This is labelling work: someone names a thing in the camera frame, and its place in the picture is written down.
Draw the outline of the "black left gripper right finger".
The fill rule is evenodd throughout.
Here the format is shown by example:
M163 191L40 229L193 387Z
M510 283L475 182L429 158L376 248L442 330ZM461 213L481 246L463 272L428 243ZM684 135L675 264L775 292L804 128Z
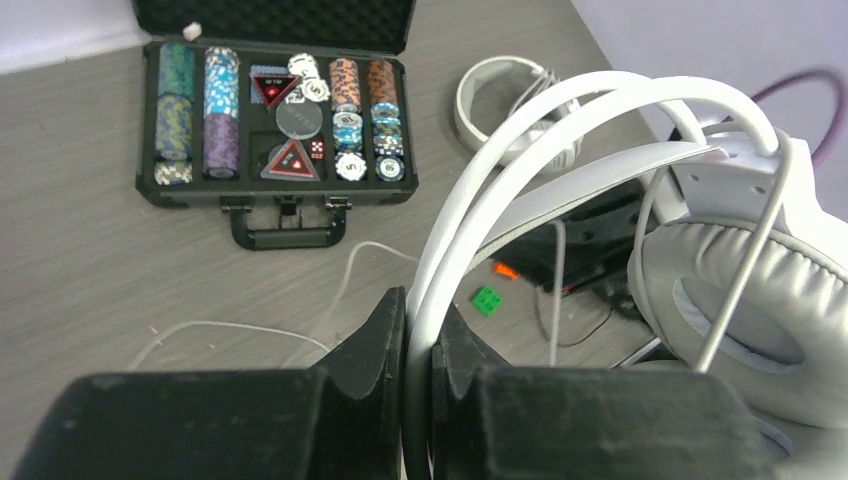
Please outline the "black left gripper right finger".
M432 350L438 479L770 479L741 399L686 370L518 367L450 308Z

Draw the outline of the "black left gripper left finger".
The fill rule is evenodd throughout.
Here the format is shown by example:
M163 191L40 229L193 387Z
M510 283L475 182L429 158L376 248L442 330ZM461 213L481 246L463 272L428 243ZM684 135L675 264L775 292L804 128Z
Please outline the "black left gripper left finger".
M306 369L108 373L58 396L17 479L397 479L405 291Z

